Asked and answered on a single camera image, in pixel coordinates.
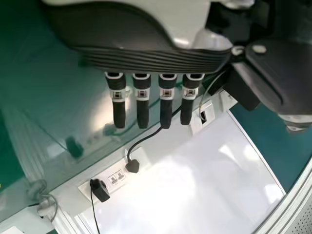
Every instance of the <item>white wire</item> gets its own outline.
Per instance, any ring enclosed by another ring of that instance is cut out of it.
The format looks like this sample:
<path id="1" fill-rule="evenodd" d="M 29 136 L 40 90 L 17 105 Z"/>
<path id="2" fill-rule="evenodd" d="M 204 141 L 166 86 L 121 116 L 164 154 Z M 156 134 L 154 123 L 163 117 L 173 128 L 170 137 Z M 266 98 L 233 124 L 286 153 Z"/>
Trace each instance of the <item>white wire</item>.
<path id="1" fill-rule="evenodd" d="M 204 119 L 203 119 L 203 117 L 201 116 L 200 113 L 201 113 L 201 107 L 202 107 L 202 105 L 203 105 L 204 98 L 205 98 L 206 94 L 208 93 L 208 91 L 210 90 L 210 88 L 213 86 L 213 84 L 214 84 L 225 72 L 226 72 L 226 71 L 220 73 L 220 74 L 209 84 L 209 86 L 208 86 L 207 89 L 205 90 L 203 96 L 201 97 L 201 101 L 200 101 L 200 103 L 199 103 L 199 105 L 198 105 L 198 113 L 199 113 L 200 119 L 203 120 L 203 121 L 204 121 Z"/>

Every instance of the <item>power outlet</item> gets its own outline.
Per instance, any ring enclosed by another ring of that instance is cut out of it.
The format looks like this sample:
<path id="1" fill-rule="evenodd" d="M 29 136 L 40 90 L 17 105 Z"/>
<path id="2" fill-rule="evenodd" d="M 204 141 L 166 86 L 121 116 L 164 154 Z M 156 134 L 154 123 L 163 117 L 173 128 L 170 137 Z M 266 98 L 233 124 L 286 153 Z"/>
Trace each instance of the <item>power outlet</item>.
<path id="1" fill-rule="evenodd" d="M 223 112 L 231 109 L 235 104 L 237 104 L 236 99 L 225 90 L 223 90 L 219 95 L 222 102 Z"/>
<path id="2" fill-rule="evenodd" d="M 215 119 L 214 106 L 211 100 L 204 103 L 199 113 L 199 108 L 193 111 L 191 119 L 191 130 L 193 135 L 206 127 Z"/>
<path id="3" fill-rule="evenodd" d="M 132 151 L 131 158 L 135 158 L 140 162 L 140 170 L 138 174 L 130 173 L 125 169 L 126 160 L 125 158 L 123 158 L 122 160 L 118 161 L 111 167 L 107 168 L 105 171 L 97 174 L 96 176 L 90 179 L 103 180 L 108 190 L 108 193 L 111 195 L 113 192 L 115 192 L 125 184 L 129 183 L 131 180 L 136 178 L 140 173 L 146 171 L 151 166 L 148 157 L 146 156 L 143 148 L 141 147 Z M 91 200 L 90 180 L 83 183 L 78 188 L 89 200 Z"/>

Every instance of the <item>bolt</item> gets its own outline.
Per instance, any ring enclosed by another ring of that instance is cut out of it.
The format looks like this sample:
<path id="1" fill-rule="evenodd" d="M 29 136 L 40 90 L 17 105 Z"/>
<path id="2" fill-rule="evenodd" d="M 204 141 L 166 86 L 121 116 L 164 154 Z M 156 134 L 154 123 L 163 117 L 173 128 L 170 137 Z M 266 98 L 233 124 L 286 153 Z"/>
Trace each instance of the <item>bolt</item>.
<path id="1" fill-rule="evenodd" d="M 244 53 L 244 49 L 245 49 L 244 46 L 238 45 L 238 46 L 232 47 L 231 52 L 234 56 L 239 56 Z"/>
<path id="2" fill-rule="evenodd" d="M 267 48 L 264 45 L 253 45 L 252 48 L 257 54 L 265 54 L 267 52 Z"/>

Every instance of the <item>plug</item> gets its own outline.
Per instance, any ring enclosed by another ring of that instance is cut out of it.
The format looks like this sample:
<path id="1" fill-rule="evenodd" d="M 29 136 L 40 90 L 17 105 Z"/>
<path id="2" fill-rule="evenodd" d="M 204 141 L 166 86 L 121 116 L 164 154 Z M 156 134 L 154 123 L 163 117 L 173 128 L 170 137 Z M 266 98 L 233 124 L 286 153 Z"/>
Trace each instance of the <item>plug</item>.
<path id="1" fill-rule="evenodd" d="M 139 168 L 140 163 L 136 159 L 132 159 L 131 161 L 128 161 L 128 163 L 126 164 L 127 171 L 131 173 L 138 173 Z"/>
<path id="2" fill-rule="evenodd" d="M 90 180 L 90 187 L 93 194 L 101 201 L 107 201 L 110 196 L 108 190 L 106 188 L 106 184 L 99 179 L 91 179 Z"/>

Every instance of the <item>black power adapter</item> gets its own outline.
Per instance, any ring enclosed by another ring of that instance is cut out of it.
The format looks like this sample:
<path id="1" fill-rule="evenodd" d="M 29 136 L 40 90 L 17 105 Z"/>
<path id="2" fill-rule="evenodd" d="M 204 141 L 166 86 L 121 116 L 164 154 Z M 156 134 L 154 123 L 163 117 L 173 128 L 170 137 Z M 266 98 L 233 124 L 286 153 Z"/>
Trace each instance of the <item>black power adapter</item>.
<path id="1" fill-rule="evenodd" d="M 91 179 L 90 180 L 90 187 L 92 193 L 101 201 L 107 201 L 110 196 L 108 190 L 106 188 L 105 183 L 99 179 Z"/>

